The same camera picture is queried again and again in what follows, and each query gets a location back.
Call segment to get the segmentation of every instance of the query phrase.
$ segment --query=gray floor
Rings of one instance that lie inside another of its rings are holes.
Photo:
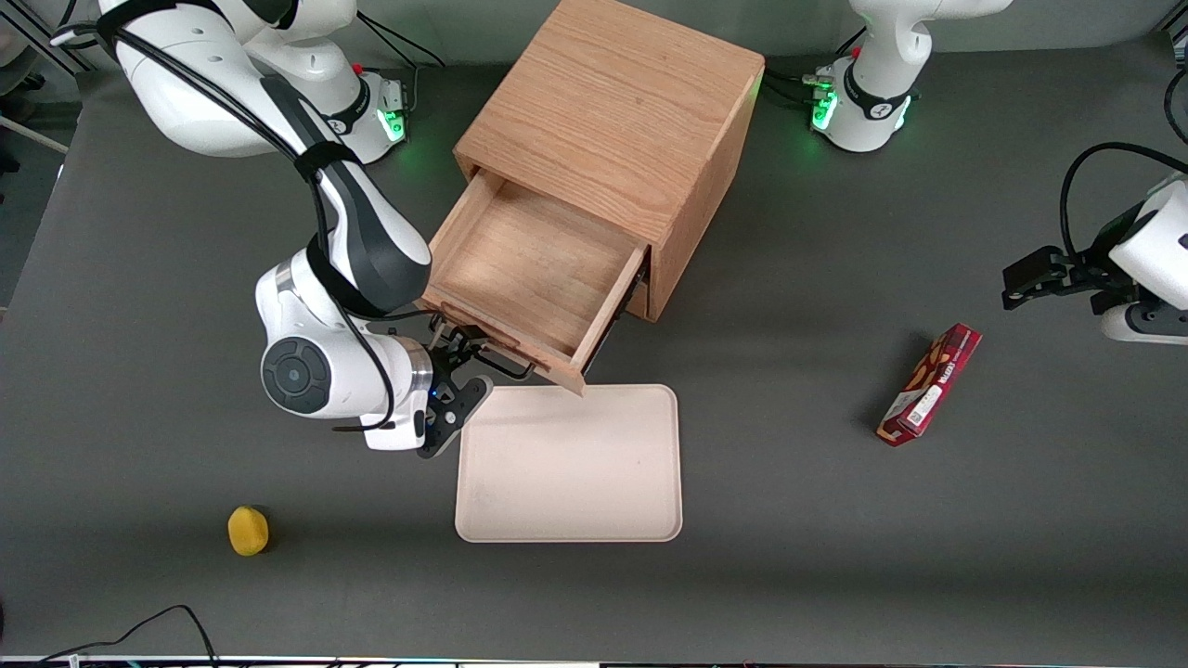
[[[652,546],[467,544],[456,449],[368,452],[273,408],[252,285],[308,241],[305,189],[276,156],[171,145],[93,80],[0,327],[5,651],[188,603],[226,654],[1183,666],[1188,358],[1106,340],[1083,296],[999,303],[1001,269],[1057,239],[1078,152],[1183,155],[1174,71],[1165,37],[942,53],[872,156],[760,103],[664,317],[620,322],[589,376],[680,397],[684,529]],[[501,74],[426,71],[411,143],[368,168],[425,235]],[[1079,238],[1163,176],[1087,165]],[[886,447],[876,416],[956,321],[982,346],[929,433]],[[274,552],[227,546],[244,503]],[[125,650],[198,647],[171,619]]]
[[[81,111],[77,102],[42,105],[25,125],[69,146]],[[0,131],[0,144],[20,163],[20,171],[0,175],[5,196],[0,204],[0,307],[7,307],[64,156],[8,131]]]

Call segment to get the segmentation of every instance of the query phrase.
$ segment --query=open drawer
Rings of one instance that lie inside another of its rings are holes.
[[[581,395],[647,244],[480,169],[430,248],[423,307],[481,327],[498,352]]]

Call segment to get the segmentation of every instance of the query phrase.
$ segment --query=wooden cabinet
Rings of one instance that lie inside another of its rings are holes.
[[[734,179],[758,53],[614,0],[562,0],[454,149],[470,185],[422,302],[581,393],[633,279],[656,321]]]

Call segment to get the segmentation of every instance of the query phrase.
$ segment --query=plastic tray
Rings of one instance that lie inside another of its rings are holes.
[[[664,385],[495,387],[462,430],[454,525],[472,543],[663,542],[681,531]]]

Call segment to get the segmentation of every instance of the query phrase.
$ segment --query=red snack box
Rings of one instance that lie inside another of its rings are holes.
[[[981,334],[960,323],[933,341],[874,433],[892,447],[923,434],[979,341]]]

